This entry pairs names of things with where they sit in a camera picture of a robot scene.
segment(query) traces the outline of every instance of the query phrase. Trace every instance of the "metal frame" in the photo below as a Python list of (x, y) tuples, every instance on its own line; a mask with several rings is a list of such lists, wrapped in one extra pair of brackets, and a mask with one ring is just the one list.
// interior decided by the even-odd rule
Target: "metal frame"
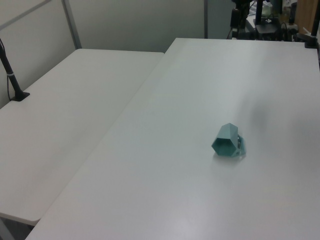
[(78, 30), (76, 27), (75, 18), (74, 18), (74, 15), (72, 14), (70, 2), (69, 0), (61, 0), (61, 1), (62, 1), (65, 17), (71, 32), (74, 47), (75, 49), (82, 49)]
[(28, 15), (29, 13), (33, 12), (34, 10), (40, 8), (41, 6), (47, 4), (48, 2), (50, 2), (51, 0), (43, 0), (43, 2), (35, 5), (34, 7), (30, 8), (29, 10), (25, 11), (24, 13), (12, 18), (11, 20), (5, 22), (4, 24), (0, 25), (0, 30), (6, 28), (7, 26), (9, 26), (10, 24), (13, 24), (14, 22), (16, 22), (17, 20), (23, 18), (24, 16)]

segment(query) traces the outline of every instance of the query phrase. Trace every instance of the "black stand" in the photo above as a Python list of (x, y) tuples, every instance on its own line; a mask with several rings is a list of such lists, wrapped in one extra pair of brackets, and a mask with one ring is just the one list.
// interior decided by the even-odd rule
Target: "black stand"
[(30, 93), (23, 92), (21, 90), (21, 88), (17, 82), (16, 76), (10, 66), (8, 59), (7, 59), (6, 50), (5, 50), (5, 47), (4, 47), (1, 39), (0, 39), (0, 59), (1, 59), (1, 62), (4, 66), (6, 74), (7, 74), (8, 78), (10, 79), (10, 82), (13, 86), (14, 92), (15, 92), (15, 96), (11, 100), (21, 102), (23, 99), (28, 97), (30, 95)]

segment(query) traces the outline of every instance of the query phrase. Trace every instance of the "white wall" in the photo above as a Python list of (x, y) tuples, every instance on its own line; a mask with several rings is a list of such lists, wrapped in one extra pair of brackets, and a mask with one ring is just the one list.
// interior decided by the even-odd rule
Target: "white wall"
[(231, 0), (208, 0), (208, 38), (226, 39), (230, 31), (232, 9), (236, 4)]
[(68, 1), (83, 48), (165, 52), (205, 36), (204, 0)]
[[(0, 38), (22, 90), (75, 50), (61, 0), (52, 0), (2, 29)], [(7, 74), (0, 64), (0, 108), (8, 102)]]

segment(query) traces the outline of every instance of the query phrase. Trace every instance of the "black cable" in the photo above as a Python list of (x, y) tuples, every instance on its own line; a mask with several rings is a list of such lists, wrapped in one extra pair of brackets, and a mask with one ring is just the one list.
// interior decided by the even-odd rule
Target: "black cable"
[(252, 6), (256, 3), (257, 1), (254, 1), (251, 6), (249, 7), (249, 10), (252, 8)]
[(232, 31), (232, 28), (230, 28), (230, 31), (229, 31), (228, 36), (226, 37), (226, 39), (229, 39), (231, 31)]
[(2, 49), (3, 49), (3, 51), (4, 51), (4, 54), (6, 54), (5, 45), (4, 45), (4, 43), (2, 42), (1, 38), (0, 38), (0, 44), (1, 44), (1, 47), (2, 47)]
[[(1, 44), (1, 48), (3, 49), (4, 55), (6, 55), (5, 45), (2, 42), (1, 38), (0, 38), (0, 44)], [(8, 93), (9, 101), (11, 101), (10, 94), (9, 94), (9, 76), (8, 75), (6, 76), (6, 91)]]
[(11, 101), (10, 94), (9, 94), (9, 76), (8, 75), (6, 76), (6, 90), (8, 92), (9, 101)]
[(284, 39), (285, 42), (289, 42), (289, 36), (288, 36), (288, 27), (285, 22), (281, 23), (281, 31), (282, 31), (282, 25), (285, 26), (285, 32), (282, 32), (282, 39)]

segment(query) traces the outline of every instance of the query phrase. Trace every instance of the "table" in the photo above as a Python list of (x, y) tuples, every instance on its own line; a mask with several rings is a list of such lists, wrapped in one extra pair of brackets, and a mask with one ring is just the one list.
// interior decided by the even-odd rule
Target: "table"
[(76, 50), (0, 110), (0, 217), (35, 225), (163, 53)]
[(303, 43), (176, 39), (27, 240), (317, 239), (319, 90)]

